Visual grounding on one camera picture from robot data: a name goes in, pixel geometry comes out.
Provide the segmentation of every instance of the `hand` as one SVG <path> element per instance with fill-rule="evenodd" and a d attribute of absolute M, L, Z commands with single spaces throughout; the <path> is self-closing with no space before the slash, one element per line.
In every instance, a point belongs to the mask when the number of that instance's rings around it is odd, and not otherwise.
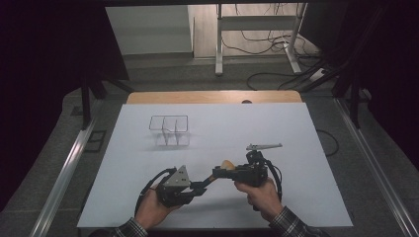
<path fill-rule="evenodd" d="M 141 205 L 135 214 L 135 220 L 145 230 L 158 225 L 170 212 L 181 207 L 181 205 L 177 205 L 168 208 L 164 204 L 160 203 L 154 188 L 155 186 L 145 193 Z"/>
<path fill-rule="evenodd" d="M 274 181 L 268 178 L 259 188 L 254 188 L 240 182 L 234 182 L 235 187 L 247 194 L 249 204 L 255 205 L 261 211 L 264 219 L 272 222 L 272 220 L 280 214 L 284 207 L 278 198 Z"/>

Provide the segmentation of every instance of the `gray floor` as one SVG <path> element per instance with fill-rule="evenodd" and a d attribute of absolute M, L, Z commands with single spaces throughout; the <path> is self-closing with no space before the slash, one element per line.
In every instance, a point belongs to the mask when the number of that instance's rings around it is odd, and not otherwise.
<path fill-rule="evenodd" d="M 130 58 L 126 60 L 126 67 L 130 81 L 125 83 L 137 91 L 249 90 L 246 78 L 254 73 L 291 73 L 284 57 L 229 58 L 224 65 L 222 77 L 214 76 L 214 65 L 210 60 Z M 280 83 L 287 80 L 290 78 L 257 77 L 252 80 L 252 86 L 260 90 L 276 90 Z M 127 93 L 123 90 L 109 83 L 105 85 L 109 95 L 94 127 L 94 131 L 106 132 L 104 144 L 100 150 L 95 151 L 99 144 L 88 143 L 47 236 L 79 234 L 76 228 L 78 216 L 100 167 L 121 106 L 127 98 Z M 340 145 L 339 151 L 328 157 L 328 161 L 354 227 L 327 228 L 327 232 L 335 237 L 404 236 L 386 200 L 382 197 L 365 158 L 338 113 L 329 92 L 332 85 L 333 82 L 330 82 L 302 95 L 315 127 L 332 133 Z M 0 214 L 1 236 L 30 234 L 81 127 L 82 117 L 78 109 L 80 106 L 79 91 L 74 91 L 65 97 L 61 117 L 48 143 L 27 179 Z M 367 104 L 362 104 L 360 107 L 360 122 L 385 173 L 417 224 L 419 222 L 418 171 L 377 124 L 368 111 Z M 319 133 L 319 138 L 326 154 L 333 151 L 335 143 L 330 137 Z"/>

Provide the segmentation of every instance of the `metal rod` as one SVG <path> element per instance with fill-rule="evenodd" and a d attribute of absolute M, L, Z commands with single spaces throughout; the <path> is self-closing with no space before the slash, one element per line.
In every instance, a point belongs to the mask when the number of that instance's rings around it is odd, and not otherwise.
<path fill-rule="evenodd" d="M 367 140 L 365 139 L 362 131 L 357 129 L 351 121 L 349 116 L 349 109 L 345 105 L 344 99 L 335 99 L 335 104 L 338 107 L 339 112 L 341 113 L 342 118 L 345 121 L 345 124 L 348 126 L 352 136 L 355 139 L 358 147 L 366 158 L 367 165 L 375 178 L 379 189 L 382 192 L 385 200 L 387 201 L 390 210 L 393 212 L 396 221 L 398 222 L 401 231 L 403 231 L 404 236 L 406 237 L 418 237 L 418 230 L 412 221 L 409 211 L 406 209 L 403 201 L 400 196 L 388 180 L 387 175 L 382 169 L 377 157 L 370 148 Z"/>
<path fill-rule="evenodd" d="M 291 38 L 288 43 L 289 51 L 293 53 L 293 45 L 295 44 L 296 35 L 298 34 L 299 27 L 301 26 L 302 15 L 305 11 L 306 3 L 302 3 L 300 11 L 296 14 L 295 23 L 293 24 L 293 32 L 291 33 Z"/>
<path fill-rule="evenodd" d="M 86 129 L 79 132 L 73 147 L 71 148 L 71 151 L 68 154 L 64 165 L 62 166 L 61 172 L 59 173 L 58 178 L 56 179 L 55 184 L 49 193 L 46 203 L 42 208 L 41 214 L 38 217 L 38 220 L 35 223 L 30 236 L 41 237 L 45 236 L 48 232 L 48 229 L 53 221 L 53 218 L 55 217 L 62 198 L 64 197 L 65 191 L 67 190 L 68 184 L 70 183 L 74 171 L 77 167 L 77 163 L 80 159 L 83 149 L 86 146 L 87 140 L 89 139 L 89 136 L 96 123 L 97 114 L 102 107 L 102 104 L 103 101 L 101 100 L 95 101 L 93 104 L 92 119 Z"/>

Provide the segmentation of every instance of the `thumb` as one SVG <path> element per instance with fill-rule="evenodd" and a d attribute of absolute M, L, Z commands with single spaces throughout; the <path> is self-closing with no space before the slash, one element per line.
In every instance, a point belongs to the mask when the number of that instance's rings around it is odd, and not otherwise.
<path fill-rule="evenodd" d="M 244 183 L 240 183 L 240 182 L 237 182 L 237 181 L 234 181 L 234 186 L 239 190 L 239 191 L 241 191 L 241 192 L 243 192 L 243 193 L 246 193 L 246 194 L 248 194 L 248 195 L 250 195 L 250 193 L 253 193 L 253 187 L 251 187 L 251 186 L 248 186 L 248 185 L 246 185 L 246 184 L 244 184 Z"/>

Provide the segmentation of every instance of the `camera rig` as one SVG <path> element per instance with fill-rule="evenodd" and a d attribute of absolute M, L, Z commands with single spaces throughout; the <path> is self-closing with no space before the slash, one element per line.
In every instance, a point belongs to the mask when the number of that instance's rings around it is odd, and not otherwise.
<path fill-rule="evenodd" d="M 223 167 L 223 165 L 215 166 L 212 169 L 212 174 L 202 182 L 191 182 L 185 165 L 181 166 L 179 169 L 169 168 L 163 170 L 150 180 L 141 191 L 135 206 L 135 213 L 138 211 L 146 192 L 158 178 L 166 173 L 168 173 L 168 175 L 161 179 L 155 191 L 159 201 L 167 207 L 189 204 L 194 197 L 202 196 L 207 190 L 206 187 L 216 179 L 230 179 L 252 187 L 260 187 L 268 179 L 268 169 L 271 171 L 275 183 L 277 184 L 278 197 L 282 199 L 281 171 L 278 167 L 274 166 L 270 160 L 265 159 L 260 151 L 275 147 L 282 147 L 282 144 L 250 144 L 246 148 L 246 150 L 249 150 L 246 154 L 248 164 L 234 166 L 231 162 L 226 161 L 229 163 L 229 167 L 226 168 Z"/>

